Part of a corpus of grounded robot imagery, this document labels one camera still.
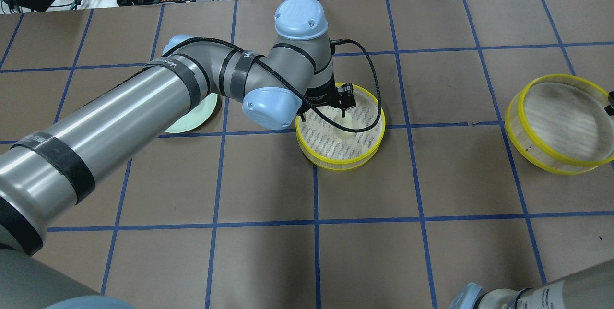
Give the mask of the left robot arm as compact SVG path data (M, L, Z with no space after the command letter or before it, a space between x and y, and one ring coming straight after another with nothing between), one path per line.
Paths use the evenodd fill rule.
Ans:
M336 86L336 42L318 0L285 0L267 56L220 39L177 35L162 56L1 156L1 307L129 309L35 260L47 229L211 94L243 105L269 130L307 110L355 108L351 84Z

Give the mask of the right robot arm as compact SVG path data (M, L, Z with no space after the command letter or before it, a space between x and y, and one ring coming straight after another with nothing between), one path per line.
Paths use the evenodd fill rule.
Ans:
M613 159L613 92L542 83L518 93L505 114L516 150L549 173L585 174ZM613 261L541 286L485 291L467 284L452 309L611 309Z

